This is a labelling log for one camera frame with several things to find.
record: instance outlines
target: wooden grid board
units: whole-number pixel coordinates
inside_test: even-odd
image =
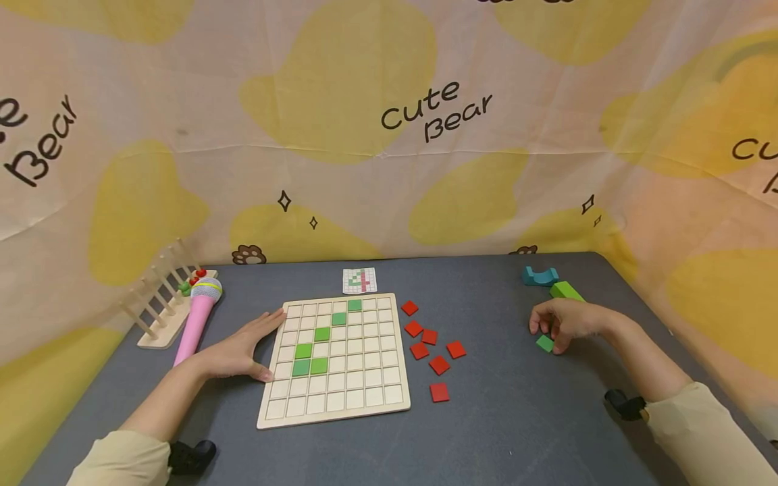
[[[394,294],[284,303],[257,428],[408,410]]]

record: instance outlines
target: fabric backdrop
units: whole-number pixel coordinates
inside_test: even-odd
[[[0,0],[0,32],[0,483],[177,236],[597,251],[778,438],[772,0]]]

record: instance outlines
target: beige sleeve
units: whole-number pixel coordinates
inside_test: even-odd
[[[170,444],[129,430],[96,440],[67,486],[164,486]]]
[[[776,471],[707,386],[646,406],[648,426],[692,486],[778,484]]]

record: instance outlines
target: forearm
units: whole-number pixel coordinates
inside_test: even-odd
[[[614,313],[603,337],[621,356],[640,394],[649,402],[674,397],[692,379],[634,320]]]
[[[119,430],[169,442],[207,380],[195,356],[171,369]]]

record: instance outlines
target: finger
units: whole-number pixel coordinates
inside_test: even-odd
[[[530,333],[536,334],[538,328],[543,334],[548,334],[548,322],[553,319],[554,308],[553,300],[547,300],[541,302],[532,308],[532,314],[530,315]]]
[[[255,362],[247,373],[251,378],[261,381],[263,383],[273,381],[273,372],[265,368],[263,365]]]
[[[254,328],[252,328],[251,332],[254,336],[254,339],[259,341],[263,337],[270,334],[272,331],[278,329],[278,327],[281,325],[281,323],[284,322],[285,319],[286,314],[284,313],[284,309],[276,310],[273,314],[264,318],[262,321],[258,322]]]
[[[257,317],[256,319],[250,320],[247,323],[241,327],[238,332],[241,332],[242,330],[250,329],[252,326],[254,326],[259,320],[263,320],[265,317],[269,316],[270,313],[263,313],[261,316]]]
[[[552,349],[552,352],[555,355],[561,355],[563,352],[567,351],[572,339],[572,336],[566,333],[562,328],[559,328],[559,333],[554,340],[554,349]]]
[[[551,339],[556,339],[556,337],[559,335],[559,328],[562,326],[562,322],[559,321],[556,317],[554,317],[554,324],[551,326]]]

